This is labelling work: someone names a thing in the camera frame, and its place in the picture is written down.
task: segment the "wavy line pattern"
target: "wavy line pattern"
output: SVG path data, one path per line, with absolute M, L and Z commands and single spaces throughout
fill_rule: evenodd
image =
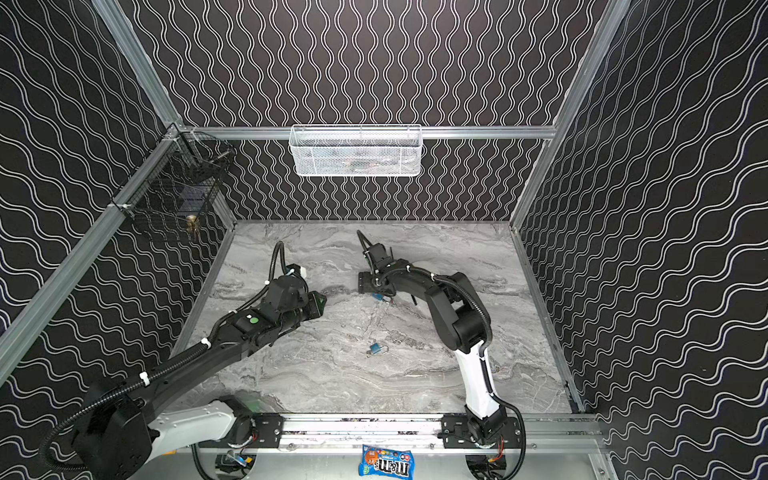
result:
M 418 177 L 300 177 L 283 141 L 244 141 L 222 186 L 241 220 L 509 220 L 541 140 L 426 141 Z
M 606 0 L 120 0 L 185 119 L 552 124 Z
M 163 134 L 88 0 L 0 4 L 0 334 Z
M 93 382 L 168 358 L 223 233 L 213 213 L 189 244 L 151 243 L 124 223 L 0 387 L 0 479 L 73 478 L 42 468 L 42 436 L 77 411 Z M 58 448 L 62 458 L 73 453 L 66 442 Z
M 636 0 L 521 237 L 625 480 L 768 475 L 768 4 Z

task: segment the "black wire basket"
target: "black wire basket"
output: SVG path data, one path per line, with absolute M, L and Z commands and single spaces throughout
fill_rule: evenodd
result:
M 152 241 L 200 239 L 208 211 L 235 156 L 229 142 L 183 133 L 122 207 L 134 229 Z

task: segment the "wire basket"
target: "wire basket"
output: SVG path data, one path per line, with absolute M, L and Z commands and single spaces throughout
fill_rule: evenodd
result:
M 157 163 L 122 210 L 149 240 L 197 241 L 206 213 L 234 159 L 232 144 L 184 133 Z
M 421 125 L 293 125 L 288 146 L 304 177 L 415 177 Z

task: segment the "blue candy package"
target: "blue candy package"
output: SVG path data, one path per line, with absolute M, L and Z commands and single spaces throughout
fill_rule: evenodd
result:
M 413 480 L 414 466 L 411 452 L 398 452 L 397 450 L 363 445 L 362 462 L 358 467 L 358 473 L 361 477 L 364 475 L 384 475 L 385 477 Z

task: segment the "gray marble surface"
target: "gray marble surface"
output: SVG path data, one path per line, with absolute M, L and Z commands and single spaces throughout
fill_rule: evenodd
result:
M 366 269 L 355 231 L 396 258 L 436 273 L 465 273 L 492 317 L 489 348 L 499 395 L 523 412 L 570 412 L 511 235 L 504 224 L 251 223 L 237 234 L 191 342 L 263 285 L 275 242 L 328 296 L 321 319 L 221 370 L 180 399 L 197 406 L 226 393 L 257 411 L 462 412 L 464 386 L 423 302 L 357 293 Z M 366 356 L 378 342 L 389 351 Z

